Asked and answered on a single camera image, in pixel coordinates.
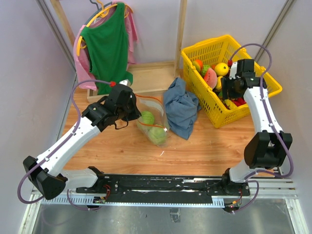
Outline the yellow banana toy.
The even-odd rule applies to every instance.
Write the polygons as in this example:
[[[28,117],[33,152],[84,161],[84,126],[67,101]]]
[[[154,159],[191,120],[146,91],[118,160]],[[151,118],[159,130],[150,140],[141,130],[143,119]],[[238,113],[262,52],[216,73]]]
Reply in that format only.
[[[229,110],[234,110],[237,108],[237,105],[234,102],[232,102],[230,99],[223,100],[223,103]]]

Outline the green cabbage toy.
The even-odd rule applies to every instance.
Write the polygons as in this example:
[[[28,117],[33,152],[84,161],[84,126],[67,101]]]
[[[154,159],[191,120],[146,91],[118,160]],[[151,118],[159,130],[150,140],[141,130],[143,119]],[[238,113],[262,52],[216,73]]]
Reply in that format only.
[[[167,133],[161,127],[152,127],[148,132],[148,137],[155,145],[162,145],[166,142]]]
[[[148,125],[154,125],[155,116],[150,111],[142,111],[141,122]]]

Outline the clear zip top bag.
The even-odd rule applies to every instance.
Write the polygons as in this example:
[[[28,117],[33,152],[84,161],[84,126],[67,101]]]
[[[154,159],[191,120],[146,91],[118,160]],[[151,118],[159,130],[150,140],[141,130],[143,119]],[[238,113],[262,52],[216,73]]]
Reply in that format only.
[[[137,127],[154,145],[165,145],[170,126],[160,99],[136,94],[136,106],[141,113]]]

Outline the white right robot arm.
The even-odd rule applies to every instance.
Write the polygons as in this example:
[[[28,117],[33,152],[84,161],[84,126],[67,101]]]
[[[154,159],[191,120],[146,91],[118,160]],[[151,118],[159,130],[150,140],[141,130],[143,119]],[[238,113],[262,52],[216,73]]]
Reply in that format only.
[[[222,176],[221,190],[232,195],[246,186],[246,180],[257,173],[270,173],[285,160],[293,138],[278,124],[271,108],[263,77],[257,77],[253,59],[240,59],[221,79],[224,98],[243,98],[247,103],[255,135],[244,149],[244,158]]]

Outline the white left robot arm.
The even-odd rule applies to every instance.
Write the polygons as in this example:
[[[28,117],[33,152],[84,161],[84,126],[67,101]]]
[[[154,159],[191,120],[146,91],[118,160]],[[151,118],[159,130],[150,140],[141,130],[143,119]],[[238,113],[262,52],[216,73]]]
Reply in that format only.
[[[23,161],[25,178],[47,200],[54,199],[66,190],[77,188],[101,192],[105,175],[96,167],[67,171],[64,166],[88,141],[108,126],[116,126],[117,120],[129,122],[138,119],[141,113],[136,102],[136,96],[130,87],[124,84],[114,85],[109,95],[88,105],[83,112],[78,112],[77,122],[53,146],[36,158],[28,156]]]

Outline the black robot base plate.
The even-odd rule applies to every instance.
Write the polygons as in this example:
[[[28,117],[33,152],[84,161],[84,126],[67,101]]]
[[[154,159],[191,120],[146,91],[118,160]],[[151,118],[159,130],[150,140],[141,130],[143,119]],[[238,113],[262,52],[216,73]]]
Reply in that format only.
[[[213,196],[249,196],[248,183],[234,183],[226,176],[105,174],[98,185],[80,187],[77,193],[109,193],[108,202],[135,204],[209,204]]]

